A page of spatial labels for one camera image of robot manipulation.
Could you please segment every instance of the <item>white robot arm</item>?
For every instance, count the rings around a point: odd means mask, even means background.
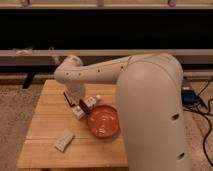
[[[130,171],[189,171],[181,104],[183,72],[169,54],[134,55],[83,66],[70,55],[55,79],[73,99],[84,83],[116,84],[116,103]]]

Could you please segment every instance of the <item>black wall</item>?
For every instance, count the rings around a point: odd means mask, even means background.
[[[213,48],[212,10],[0,10],[0,49]]]

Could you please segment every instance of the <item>floor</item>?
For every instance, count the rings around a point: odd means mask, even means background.
[[[0,75],[0,171],[16,171],[19,156],[27,128],[41,92],[45,77],[36,77],[29,89],[22,89],[25,75]],[[206,82],[193,82],[199,91]],[[213,94],[213,84],[203,93],[207,100]],[[186,133],[193,171],[211,170],[202,152],[202,139],[207,130],[206,121],[200,116],[186,113]],[[213,135],[208,140],[208,152],[213,158]],[[69,169],[86,171],[87,169]],[[107,171],[109,169],[88,169],[88,171]],[[124,168],[110,169],[127,171]]]

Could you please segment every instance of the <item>black cable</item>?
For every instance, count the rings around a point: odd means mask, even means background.
[[[213,77],[211,77],[211,79],[207,82],[207,84],[200,90],[200,92],[198,93],[197,96],[200,96],[205,90],[206,88],[209,86],[209,84],[211,83],[211,81],[213,80]],[[213,168],[213,162],[211,161],[209,155],[208,155],[208,152],[206,150],[206,142],[208,140],[208,137],[209,135],[211,134],[212,132],[212,123],[210,121],[210,119],[208,118],[208,116],[213,116],[213,114],[211,114],[211,102],[213,101],[213,98],[209,99],[208,100],[208,106],[207,106],[207,111],[206,112],[203,112],[199,109],[199,105],[201,105],[200,102],[198,102],[197,104],[195,105],[184,105],[184,107],[186,109],[184,109],[184,111],[189,111],[189,112],[193,112],[193,113],[196,113],[196,114],[199,114],[200,116],[202,116],[207,122],[208,122],[208,125],[209,125],[209,129],[207,131],[207,133],[205,134],[204,138],[203,138],[203,143],[202,143],[202,147],[203,147],[203,152],[204,152],[204,155],[206,157],[206,159],[208,160],[209,164],[211,165],[211,167]]]
[[[205,155],[206,159],[208,160],[208,162],[211,165],[211,167],[213,167],[213,162],[211,161],[211,159],[210,159],[210,157],[209,157],[209,155],[207,153],[207,150],[206,150],[206,142],[208,140],[209,135],[212,132],[212,123],[211,123],[210,119],[207,117],[207,114],[200,113],[198,110],[191,109],[190,107],[187,107],[187,106],[184,106],[184,107],[187,108],[187,109],[184,109],[184,111],[189,111],[189,112],[193,112],[193,113],[199,114],[200,116],[204,117],[206,119],[206,121],[208,122],[208,124],[209,124],[209,129],[208,129],[207,133],[205,134],[205,136],[203,138],[202,147],[203,147],[203,152],[204,152],[204,155]]]
[[[213,80],[213,77],[211,77],[209,81],[207,82],[207,84],[200,90],[200,92],[197,94],[198,96],[200,96],[204,92],[204,90],[209,86],[212,80]]]

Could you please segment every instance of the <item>orange bowl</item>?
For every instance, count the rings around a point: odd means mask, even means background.
[[[99,138],[112,137],[120,130],[117,110],[108,105],[92,109],[87,124],[90,131]]]

